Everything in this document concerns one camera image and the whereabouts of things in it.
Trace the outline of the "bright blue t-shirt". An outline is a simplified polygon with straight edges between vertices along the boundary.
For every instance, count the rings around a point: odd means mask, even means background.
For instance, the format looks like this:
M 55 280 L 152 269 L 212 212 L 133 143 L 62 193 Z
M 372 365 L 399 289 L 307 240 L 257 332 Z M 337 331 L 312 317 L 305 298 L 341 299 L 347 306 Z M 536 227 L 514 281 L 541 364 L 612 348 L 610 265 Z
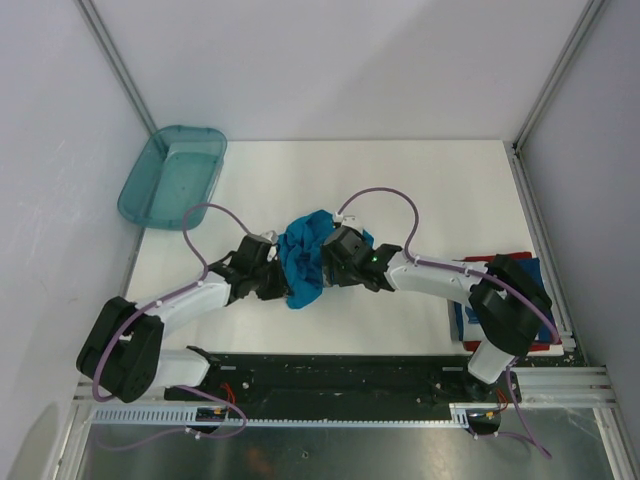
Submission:
M 323 293 L 321 247 L 333 231 L 332 214 L 321 209 L 294 220 L 279 235 L 278 253 L 289 286 L 289 309 L 303 309 Z

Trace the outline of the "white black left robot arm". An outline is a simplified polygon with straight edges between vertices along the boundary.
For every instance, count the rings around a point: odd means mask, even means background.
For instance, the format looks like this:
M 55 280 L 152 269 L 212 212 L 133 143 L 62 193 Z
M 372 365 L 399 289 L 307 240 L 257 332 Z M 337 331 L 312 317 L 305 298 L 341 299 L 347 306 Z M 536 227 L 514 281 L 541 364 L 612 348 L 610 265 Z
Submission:
M 268 301 L 289 288 L 277 256 L 277 235 L 249 234 L 192 282 L 160 298 L 132 302 L 121 296 L 102 307 L 76 360 L 97 390 L 131 403 L 149 389 L 186 386 L 197 398 L 221 387 L 219 361 L 198 347 L 167 349 L 164 340 L 187 323 L 230 306 L 249 294 Z

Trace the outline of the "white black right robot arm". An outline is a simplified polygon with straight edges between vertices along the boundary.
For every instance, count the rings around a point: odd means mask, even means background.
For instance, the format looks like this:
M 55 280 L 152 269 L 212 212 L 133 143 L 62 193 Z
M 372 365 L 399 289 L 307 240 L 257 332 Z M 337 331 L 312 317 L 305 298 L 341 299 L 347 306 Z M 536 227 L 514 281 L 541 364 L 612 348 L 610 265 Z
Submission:
M 553 344 L 560 342 L 549 295 L 507 255 L 482 263 L 420 257 L 392 244 L 374 249 L 347 226 L 329 235 L 321 254 L 330 286 L 417 292 L 470 308 L 484 333 L 461 374 L 462 391 L 473 401 L 484 401 L 496 391 L 501 375 L 527 355 L 542 328 Z

